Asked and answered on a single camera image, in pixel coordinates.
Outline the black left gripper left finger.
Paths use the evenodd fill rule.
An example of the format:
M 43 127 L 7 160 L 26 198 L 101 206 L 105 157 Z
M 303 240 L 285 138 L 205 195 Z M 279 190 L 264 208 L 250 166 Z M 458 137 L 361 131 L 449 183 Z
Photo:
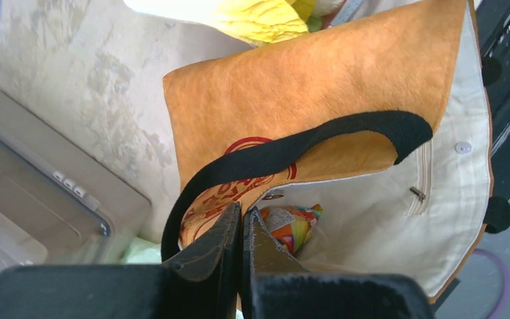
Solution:
M 16 266 L 0 273 L 0 318 L 234 318 L 241 211 L 158 265 Z

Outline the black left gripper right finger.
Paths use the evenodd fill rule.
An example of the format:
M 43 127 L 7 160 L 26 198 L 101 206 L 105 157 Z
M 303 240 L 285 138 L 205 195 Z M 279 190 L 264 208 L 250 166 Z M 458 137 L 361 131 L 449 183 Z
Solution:
M 259 210 L 244 216 L 245 318 L 433 318 L 424 291 L 399 274 L 311 272 L 279 245 Z

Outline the brown paper tote bag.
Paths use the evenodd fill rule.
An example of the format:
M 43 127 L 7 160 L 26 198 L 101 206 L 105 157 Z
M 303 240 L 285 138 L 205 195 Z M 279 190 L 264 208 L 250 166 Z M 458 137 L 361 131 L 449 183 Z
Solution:
M 353 21 L 163 77 L 181 192 L 161 256 L 233 204 L 320 204 L 318 272 L 413 278 L 431 301 L 491 228 L 491 110 L 472 1 L 365 1 Z

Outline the toy napa cabbage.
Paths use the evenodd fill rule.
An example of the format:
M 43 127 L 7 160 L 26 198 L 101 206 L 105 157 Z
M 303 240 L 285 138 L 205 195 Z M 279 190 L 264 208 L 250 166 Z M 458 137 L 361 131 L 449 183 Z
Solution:
M 125 0 L 132 10 L 174 21 L 206 25 L 255 47 L 308 34 L 315 1 Z

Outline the green plastic grocery bag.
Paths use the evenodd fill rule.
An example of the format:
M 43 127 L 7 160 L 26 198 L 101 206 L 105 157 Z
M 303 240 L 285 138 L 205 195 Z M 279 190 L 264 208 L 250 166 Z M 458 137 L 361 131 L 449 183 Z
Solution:
M 161 264 L 161 245 L 136 237 L 126 249 L 121 263 Z

